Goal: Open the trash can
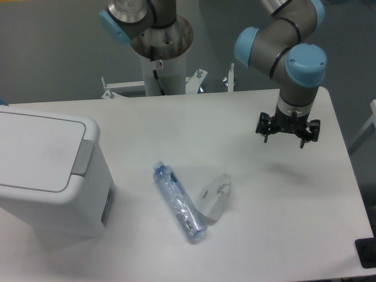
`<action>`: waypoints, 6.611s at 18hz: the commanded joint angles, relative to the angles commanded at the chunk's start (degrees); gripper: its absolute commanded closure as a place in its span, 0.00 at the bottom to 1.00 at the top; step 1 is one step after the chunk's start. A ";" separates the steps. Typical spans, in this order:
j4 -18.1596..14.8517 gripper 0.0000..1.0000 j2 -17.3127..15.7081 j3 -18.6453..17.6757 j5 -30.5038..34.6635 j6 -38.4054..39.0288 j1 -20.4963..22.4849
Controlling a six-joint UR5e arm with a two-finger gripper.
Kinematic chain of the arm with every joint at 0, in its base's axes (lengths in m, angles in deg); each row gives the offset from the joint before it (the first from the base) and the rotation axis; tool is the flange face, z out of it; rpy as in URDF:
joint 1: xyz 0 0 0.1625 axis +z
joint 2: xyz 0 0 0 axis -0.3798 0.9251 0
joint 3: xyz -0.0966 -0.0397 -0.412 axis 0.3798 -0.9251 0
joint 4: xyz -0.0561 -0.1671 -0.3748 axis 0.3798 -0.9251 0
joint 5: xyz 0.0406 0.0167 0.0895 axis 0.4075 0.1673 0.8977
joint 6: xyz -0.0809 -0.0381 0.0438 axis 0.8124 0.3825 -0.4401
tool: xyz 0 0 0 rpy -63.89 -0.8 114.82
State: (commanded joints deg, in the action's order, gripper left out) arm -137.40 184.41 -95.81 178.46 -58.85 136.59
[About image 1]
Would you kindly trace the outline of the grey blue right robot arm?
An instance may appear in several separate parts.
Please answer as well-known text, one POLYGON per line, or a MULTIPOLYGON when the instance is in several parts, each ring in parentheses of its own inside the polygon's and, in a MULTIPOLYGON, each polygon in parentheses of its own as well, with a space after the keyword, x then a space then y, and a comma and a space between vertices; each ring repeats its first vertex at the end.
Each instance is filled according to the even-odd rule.
POLYGON ((276 133, 296 135, 300 145, 316 142, 320 120, 308 120, 327 67, 317 45, 303 41, 322 24, 321 1, 262 1, 272 23, 260 30, 244 29, 234 45, 235 58, 280 86, 273 116, 260 113, 256 133, 267 139, 276 133))

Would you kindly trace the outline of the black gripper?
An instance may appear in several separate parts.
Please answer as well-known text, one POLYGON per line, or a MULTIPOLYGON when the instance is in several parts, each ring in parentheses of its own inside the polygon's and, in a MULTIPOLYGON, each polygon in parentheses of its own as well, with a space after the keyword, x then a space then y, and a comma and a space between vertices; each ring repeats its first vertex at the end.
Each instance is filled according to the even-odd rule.
POLYGON ((256 133, 264 137, 264 143, 267 143, 270 135, 276 133, 295 134, 300 138, 300 149, 306 143, 317 142, 320 134, 320 120, 316 119, 308 122, 310 112, 298 112, 300 112, 300 109, 293 110, 292 113, 282 110, 279 105, 276 106, 276 112, 273 117, 261 112, 256 126, 256 133))

